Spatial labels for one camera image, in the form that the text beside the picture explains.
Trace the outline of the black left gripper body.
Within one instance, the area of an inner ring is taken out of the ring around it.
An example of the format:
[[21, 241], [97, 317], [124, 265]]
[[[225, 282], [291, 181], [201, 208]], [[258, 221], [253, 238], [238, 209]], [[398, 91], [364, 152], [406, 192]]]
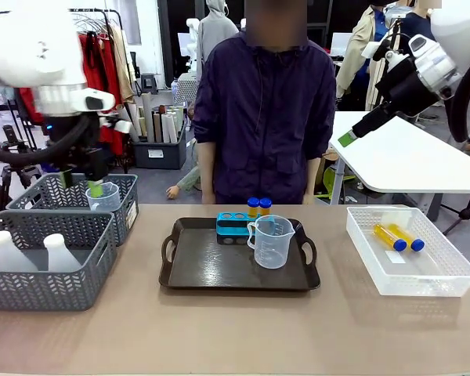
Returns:
[[55, 168], [102, 168], [103, 151], [98, 147], [100, 121], [98, 114], [72, 117], [50, 117], [49, 147], [63, 150], [49, 163]]

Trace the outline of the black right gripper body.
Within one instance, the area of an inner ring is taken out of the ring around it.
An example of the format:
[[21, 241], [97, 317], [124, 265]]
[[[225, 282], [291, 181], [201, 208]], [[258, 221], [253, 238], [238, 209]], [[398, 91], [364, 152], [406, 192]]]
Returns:
[[378, 83], [381, 109], [390, 116], [401, 112], [413, 117], [432, 105], [432, 92], [418, 77], [414, 60], [403, 60]]

